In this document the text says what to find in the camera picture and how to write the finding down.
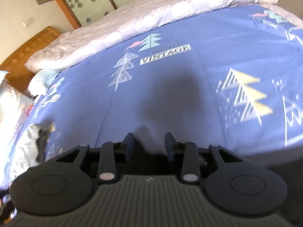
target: black circular disc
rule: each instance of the black circular disc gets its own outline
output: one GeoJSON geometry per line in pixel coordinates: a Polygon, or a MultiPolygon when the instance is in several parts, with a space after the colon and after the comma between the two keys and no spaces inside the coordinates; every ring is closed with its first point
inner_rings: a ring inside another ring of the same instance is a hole
{"type": "Polygon", "coordinates": [[[59,215],[83,205],[93,185],[72,163],[45,163],[13,182],[10,195],[16,208],[32,215],[59,215]]]}
{"type": "Polygon", "coordinates": [[[287,196],[283,179],[250,163],[226,163],[206,180],[204,190],[217,206],[237,215],[266,215],[287,196]]]}

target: ribbed black surface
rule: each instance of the ribbed black surface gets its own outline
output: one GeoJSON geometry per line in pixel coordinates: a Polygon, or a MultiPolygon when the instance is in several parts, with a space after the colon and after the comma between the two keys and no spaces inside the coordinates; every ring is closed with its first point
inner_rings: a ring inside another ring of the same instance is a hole
{"type": "Polygon", "coordinates": [[[181,184],[175,176],[124,176],[116,184],[100,186],[86,205],[71,213],[55,217],[21,213],[10,226],[291,227],[277,214],[246,219],[223,213],[207,202],[198,187],[181,184]]]}

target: light switch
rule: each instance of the light switch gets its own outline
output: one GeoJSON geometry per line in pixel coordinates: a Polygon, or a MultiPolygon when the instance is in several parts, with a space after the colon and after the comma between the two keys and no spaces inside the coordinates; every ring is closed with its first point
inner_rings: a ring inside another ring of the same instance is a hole
{"type": "Polygon", "coordinates": [[[35,21],[34,21],[33,18],[29,18],[29,19],[27,19],[26,21],[22,22],[22,25],[24,25],[25,27],[27,27],[27,26],[33,24],[34,22],[35,22],[35,21]]]}

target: blue bed sheet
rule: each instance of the blue bed sheet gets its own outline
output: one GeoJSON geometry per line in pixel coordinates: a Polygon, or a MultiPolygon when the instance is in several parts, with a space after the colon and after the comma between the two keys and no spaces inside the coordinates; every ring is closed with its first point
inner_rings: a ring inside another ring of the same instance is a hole
{"type": "Polygon", "coordinates": [[[27,125],[54,123],[47,159],[128,132],[151,153],[165,153],[166,132],[242,155],[296,146],[302,39],[303,30],[259,5],[176,21],[60,73],[27,125]]]}

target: headboard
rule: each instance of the headboard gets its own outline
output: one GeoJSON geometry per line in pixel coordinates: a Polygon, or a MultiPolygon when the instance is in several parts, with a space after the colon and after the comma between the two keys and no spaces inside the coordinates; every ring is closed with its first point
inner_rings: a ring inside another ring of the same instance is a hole
{"type": "Polygon", "coordinates": [[[48,46],[60,35],[59,31],[48,26],[13,52],[0,65],[0,70],[10,72],[6,75],[9,84],[21,93],[26,93],[25,91],[34,73],[27,70],[24,64],[32,54],[48,46]]]}

